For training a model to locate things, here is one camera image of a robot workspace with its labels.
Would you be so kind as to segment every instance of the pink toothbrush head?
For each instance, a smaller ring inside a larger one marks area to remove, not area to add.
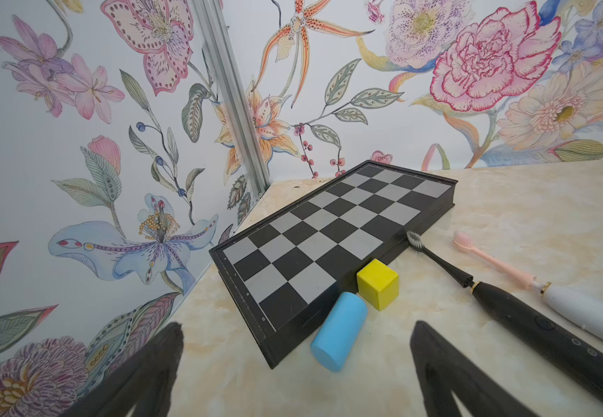
[[[500,261],[495,257],[479,250],[475,247],[473,239],[463,231],[455,231],[453,241],[454,246],[458,247],[462,252],[469,252],[480,256],[485,261],[496,266],[498,270],[505,272],[508,276],[510,276],[510,278],[518,281],[524,288],[531,288],[532,286],[535,286],[536,288],[539,287],[539,283],[536,281],[535,276],[528,272],[520,271],[517,268],[514,268],[513,266],[508,265],[505,262]]]

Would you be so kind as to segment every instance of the blue cylinder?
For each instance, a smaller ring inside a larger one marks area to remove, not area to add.
[[[367,311],[364,301],[355,294],[344,292],[339,296],[311,343],[311,353],[317,362],[334,372],[343,368],[366,321]]]

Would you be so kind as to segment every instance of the black and gray checkered board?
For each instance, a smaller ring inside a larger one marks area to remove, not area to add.
[[[366,161],[211,250],[269,365],[319,327],[356,273],[454,206],[456,180]]]

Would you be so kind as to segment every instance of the metal corner bar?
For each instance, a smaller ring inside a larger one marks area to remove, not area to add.
[[[233,130],[232,135],[241,165],[251,179],[254,192],[261,197],[271,185],[269,170],[259,149],[253,120],[248,116],[245,90],[241,85],[227,26],[218,1],[193,0],[193,4],[197,10],[197,20],[206,41],[215,78],[222,91],[222,102],[227,110],[226,116]]]

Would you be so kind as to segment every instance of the marble countertop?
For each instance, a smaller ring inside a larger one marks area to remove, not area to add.
[[[440,257],[475,279],[512,292],[589,344],[574,326],[480,258],[451,245],[466,231],[487,253],[603,300],[603,161],[438,171],[458,179],[456,206],[423,235]],[[274,183],[240,229],[329,179]],[[269,369],[212,265],[172,316],[185,338],[170,416],[425,416],[409,338],[425,320],[510,394],[542,417],[603,416],[603,404],[491,320],[445,271],[406,249],[389,264],[400,295],[369,305],[364,328],[339,373],[324,369],[306,339]]]

